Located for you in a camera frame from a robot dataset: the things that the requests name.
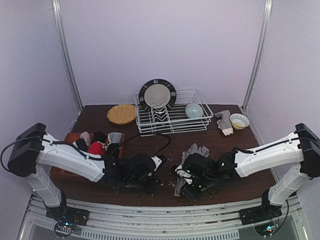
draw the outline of wooden table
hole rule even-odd
[[[107,113],[111,107],[112,105],[86,106],[72,132],[120,132],[124,133],[126,138],[139,132],[135,122],[128,125],[110,123],[107,119]],[[230,110],[231,113],[241,112],[237,105],[210,105],[210,108],[214,113],[223,110]],[[188,150],[193,143],[209,148],[210,153],[215,158],[218,158],[222,153],[230,151],[235,146],[246,149],[256,147],[258,143],[249,127],[241,131],[234,130],[233,135],[224,136],[214,120],[209,124],[206,131],[177,133],[171,134],[170,137],[172,138],[171,145],[162,152],[168,158],[168,161],[156,173],[163,184],[157,188],[153,195],[145,194],[139,189],[123,189],[117,193],[113,189],[90,182],[83,177],[60,174],[54,168],[51,171],[51,179],[70,199],[92,203],[144,207],[198,206],[252,200],[260,198],[265,190],[275,184],[273,175],[268,169],[252,174],[240,181],[232,182],[216,195],[210,195],[206,192],[196,202],[176,197],[174,196],[175,188],[173,184],[176,183],[177,178],[170,174],[170,168],[172,165],[180,164],[181,153]],[[124,156],[130,158],[137,153],[152,156],[166,141],[165,138],[159,136],[138,137],[126,144]]]

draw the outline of ventilation grille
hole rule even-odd
[[[44,219],[44,218],[35,216],[33,223],[37,226],[53,230],[56,222],[53,219],[52,220]],[[231,230],[223,233],[212,233],[212,234],[200,235],[195,237],[156,237],[156,236],[128,237],[128,236],[121,236],[120,234],[112,234],[107,232],[101,232],[99,230],[81,228],[81,231],[76,231],[72,235],[74,235],[75,237],[88,239],[88,240],[238,240],[240,239],[238,230]]]

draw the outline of light blue bowl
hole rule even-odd
[[[204,110],[199,104],[189,103],[185,107],[185,114],[190,119],[201,118],[204,115]]]

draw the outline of white wall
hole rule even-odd
[[[51,1],[0,0],[0,33],[0,150],[37,122],[63,138],[77,107]],[[23,179],[0,167],[0,240],[17,239],[30,195]]]
[[[61,0],[85,105],[133,103],[162,78],[209,103],[242,104],[264,0]]]
[[[320,136],[320,2],[274,1],[258,81],[248,115],[264,143],[305,123]],[[283,175],[289,166],[278,167]],[[314,240],[320,239],[320,179],[298,197]]]

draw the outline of robotic arm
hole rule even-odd
[[[77,225],[85,226],[89,212],[67,206],[66,195],[51,182],[43,165],[78,174],[115,189],[141,188],[152,193],[160,184],[155,171],[165,162],[163,155],[137,154],[131,159],[103,157],[58,141],[45,130],[44,124],[37,123],[17,137],[7,171],[23,177],[30,184],[33,192],[42,198],[46,216],[55,219],[60,228],[72,230]]]
[[[234,148],[217,161],[197,153],[190,155],[175,172],[186,183],[182,198],[196,201],[210,189],[217,193],[227,183],[261,170],[283,164],[294,164],[283,178],[262,195],[262,205],[240,211],[243,225],[281,216],[281,205],[310,178],[320,176],[320,139],[303,123],[296,131],[278,141],[252,149]]]

